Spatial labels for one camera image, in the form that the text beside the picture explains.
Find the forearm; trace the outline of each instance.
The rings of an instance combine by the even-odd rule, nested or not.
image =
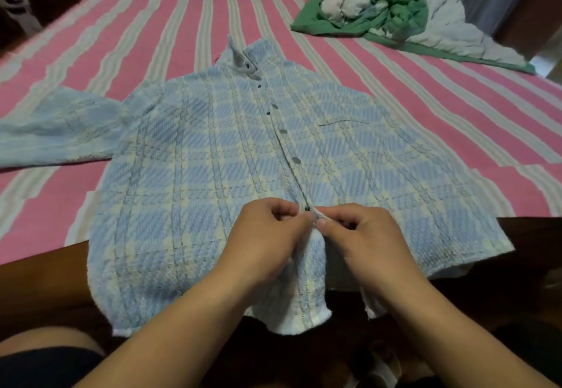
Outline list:
[[[395,295],[390,306],[406,335],[448,387],[555,387],[429,282],[420,281],[419,286]]]
[[[243,290],[211,272],[78,386],[194,387],[244,313]]]

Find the knee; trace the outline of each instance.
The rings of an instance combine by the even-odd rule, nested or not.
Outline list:
[[[54,346],[84,348],[105,356],[94,339],[70,327],[41,327],[14,335],[0,342],[0,356]]]

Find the bed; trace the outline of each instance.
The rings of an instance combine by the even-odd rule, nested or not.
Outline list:
[[[56,86],[123,100],[144,80],[206,70],[260,37],[370,93],[474,172],[496,217],[562,216],[562,87],[538,76],[291,32],[306,0],[82,0],[4,57],[0,117]],[[88,240],[107,161],[0,172],[0,264]]]

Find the plaid shirt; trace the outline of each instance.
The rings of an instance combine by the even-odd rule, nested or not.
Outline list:
[[[112,158],[88,279],[119,335],[204,277],[242,206],[263,197],[385,207],[427,276],[512,249],[467,168],[425,131],[267,39],[243,52],[230,42],[208,71],[142,84],[123,103],[60,88],[0,132],[4,166]],[[325,289],[348,274],[329,249],[314,230],[247,314],[280,334],[328,319]]]

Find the bed sheet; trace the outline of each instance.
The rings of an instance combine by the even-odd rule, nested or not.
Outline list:
[[[64,85],[123,100],[145,80],[206,70],[227,46],[285,57],[378,97],[472,171],[496,216],[562,216],[562,88],[515,71],[313,37],[306,0],[82,0],[0,66],[0,117]],[[107,162],[0,172],[0,264],[88,239]]]

